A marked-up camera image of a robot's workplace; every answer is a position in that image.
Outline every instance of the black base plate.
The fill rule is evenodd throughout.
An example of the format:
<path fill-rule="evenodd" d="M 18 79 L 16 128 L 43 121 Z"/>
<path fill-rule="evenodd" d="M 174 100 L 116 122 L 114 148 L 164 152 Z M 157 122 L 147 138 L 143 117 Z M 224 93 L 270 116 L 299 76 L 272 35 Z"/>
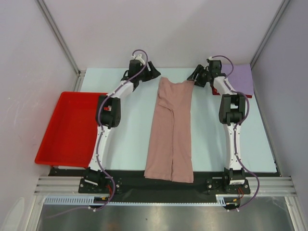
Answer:
<path fill-rule="evenodd" d="M 119 179 L 114 179 L 115 180 L 115 194 L 120 194 L 121 193 L 121 178 Z M 88 183 L 85 181 L 84 178 L 82 178 L 80 180 L 80 183 L 79 183 L 79 189 L 78 189 L 78 193 L 88 193 L 88 194 L 103 194 L 103 193 L 109 193 L 109 189 L 107 188 L 107 185 L 109 185 L 111 188 L 113 187 L 112 186 L 112 183 L 111 181 L 108 180 L 108 182 L 106 183 L 106 186 L 104 187 L 100 187 L 100 186 L 97 186 L 97 185 L 94 185 L 94 184 L 91 184 L 91 183 Z"/>
<path fill-rule="evenodd" d="M 250 187 L 248 180 L 245 179 L 244 185 L 235 184 L 235 185 L 224 185 L 222 179 L 207 179 L 206 180 L 207 193 L 212 194 L 231 194 L 238 195 L 238 189 L 242 189 L 243 193 L 248 195 L 250 194 Z"/>
<path fill-rule="evenodd" d="M 108 170 L 108 174 L 117 181 L 120 180 L 119 187 L 116 189 L 112 199 L 114 202 L 128 203 L 209 203 L 216 202 L 215 194 L 227 194 L 223 188 L 220 188 L 221 179 L 215 179 L 223 176 L 223 172 L 194 172 L 193 183 L 177 183 L 166 180 L 154 180 L 144 178 L 144 171 L 123 171 Z M 84 170 L 65 170 L 52 168 L 49 176 L 80 176 Z M 259 177 L 276 177 L 278 173 L 257 173 Z M 213 179 L 216 185 L 212 191 L 208 188 L 206 179 Z M 98 188 L 95 185 L 88 184 L 82 179 L 80 183 L 83 187 L 79 188 L 80 193 L 109 193 L 107 188 Z M 249 188 L 242 188 L 244 194 L 250 194 Z"/>

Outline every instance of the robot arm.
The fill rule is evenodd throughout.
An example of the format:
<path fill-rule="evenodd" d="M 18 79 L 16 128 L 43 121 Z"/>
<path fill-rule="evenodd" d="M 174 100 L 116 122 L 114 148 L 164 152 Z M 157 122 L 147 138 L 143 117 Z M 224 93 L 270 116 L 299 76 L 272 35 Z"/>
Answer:
<path fill-rule="evenodd" d="M 144 70 L 136 76 L 144 65 L 148 65 L 148 67 L 146 66 Z M 140 81 L 149 81 L 158 76 L 160 76 L 160 72 L 155 69 L 151 61 L 146 64 L 141 55 L 133 56 L 133 59 L 129 62 L 129 69 L 124 73 L 120 85 L 108 95 L 99 96 L 96 113 L 96 121 L 98 123 L 96 143 L 89 167 L 84 174 L 85 182 L 100 187 L 105 184 L 105 175 L 101 172 L 98 161 L 105 169 L 112 134 L 121 120 L 121 100 L 131 94 L 139 86 Z M 105 103 L 99 114 L 99 109 L 104 101 Z"/>
<path fill-rule="evenodd" d="M 227 143 L 227 160 L 225 168 L 227 171 L 232 169 L 233 172 L 240 171 L 242 175 L 243 167 L 237 161 L 235 153 L 241 160 L 240 151 L 240 134 L 241 124 L 236 125 L 242 120 L 245 114 L 245 98 L 242 95 L 235 93 L 234 88 L 224 76 L 219 76 L 214 79 L 214 88 L 222 95 L 219 109 L 219 121 L 223 124 L 226 133 Z M 231 105 L 236 105 L 238 108 L 232 108 Z M 229 179 L 229 184 L 244 184 L 244 177 L 235 177 Z"/>
<path fill-rule="evenodd" d="M 122 80 L 120 82 L 120 86 L 122 84 L 124 84 L 125 81 Z M 120 112 L 120 100 L 124 99 L 125 97 L 127 97 L 129 94 L 131 94 L 134 91 L 134 84 L 132 82 L 128 82 L 127 84 L 123 85 L 123 87 L 117 91 L 111 99 L 111 104 L 117 104 L 115 105 L 108 105 L 107 107 L 104 107 L 104 110 L 106 110 L 107 113 L 111 112 L 112 107 L 117 107 L 117 111 Z M 103 102 L 103 100 L 105 99 L 106 96 L 100 96 L 99 99 L 99 106 L 101 105 L 101 103 Z M 99 143 L 98 146 L 98 153 L 99 153 L 99 160 L 100 163 L 102 165 L 103 168 L 106 168 L 106 159 L 107 159 L 107 153 L 108 153 L 108 148 L 109 148 L 109 144 L 110 144 L 110 140 L 112 137 L 112 134 L 114 132 L 115 127 L 118 124 L 114 124 L 109 127 L 108 125 L 103 125 L 103 130 L 101 126 L 97 127 L 97 136 L 96 136 L 96 142 L 95 142 L 95 147 L 93 150 L 93 155 L 89 164 L 89 168 L 91 170 L 94 171 L 99 171 L 101 170 L 98 163 L 97 163 L 97 159 L 96 159 L 96 151 L 97 151 L 97 145 Z M 103 136 L 99 142 L 99 138 L 100 138 L 100 134 L 103 131 Z"/>
<path fill-rule="evenodd" d="M 207 60 L 208 66 L 198 65 L 195 71 L 187 80 L 195 81 L 195 85 L 204 87 L 207 82 L 217 89 L 221 94 L 221 103 L 219 109 L 219 121 L 223 124 L 226 133 L 227 160 L 225 164 L 226 184 L 243 185 L 245 182 L 245 173 L 243 167 L 237 161 L 235 153 L 241 160 L 240 152 L 240 131 L 239 123 L 245 114 L 245 98 L 237 94 L 233 89 L 226 75 L 221 73 L 220 60 Z"/>

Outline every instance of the purple square mat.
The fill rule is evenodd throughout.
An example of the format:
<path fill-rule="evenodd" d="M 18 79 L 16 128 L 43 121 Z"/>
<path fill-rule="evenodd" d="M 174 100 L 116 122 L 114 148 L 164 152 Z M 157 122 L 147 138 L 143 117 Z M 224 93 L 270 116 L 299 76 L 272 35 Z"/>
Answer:
<path fill-rule="evenodd" d="M 232 70 L 230 64 L 223 64 L 221 72 L 226 75 Z M 233 73 L 228 77 L 228 81 L 236 91 L 240 91 L 246 95 L 254 94 L 254 86 L 252 82 L 252 74 L 249 64 L 234 65 Z"/>

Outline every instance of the red plastic bin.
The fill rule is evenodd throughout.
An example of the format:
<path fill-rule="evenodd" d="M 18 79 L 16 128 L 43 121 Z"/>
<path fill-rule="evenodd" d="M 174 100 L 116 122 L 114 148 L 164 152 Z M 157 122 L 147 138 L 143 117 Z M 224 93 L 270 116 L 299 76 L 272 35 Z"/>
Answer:
<path fill-rule="evenodd" d="M 88 167 L 97 133 L 98 98 L 105 93 L 63 92 L 53 111 L 35 163 Z"/>

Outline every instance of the pink pants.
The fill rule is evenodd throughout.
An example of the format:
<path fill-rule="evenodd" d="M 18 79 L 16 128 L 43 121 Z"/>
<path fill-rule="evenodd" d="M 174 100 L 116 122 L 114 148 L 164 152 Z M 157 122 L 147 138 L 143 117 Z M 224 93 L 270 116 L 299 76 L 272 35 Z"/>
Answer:
<path fill-rule="evenodd" d="M 191 101 L 193 81 L 171 83 L 161 77 L 144 176 L 193 182 Z"/>

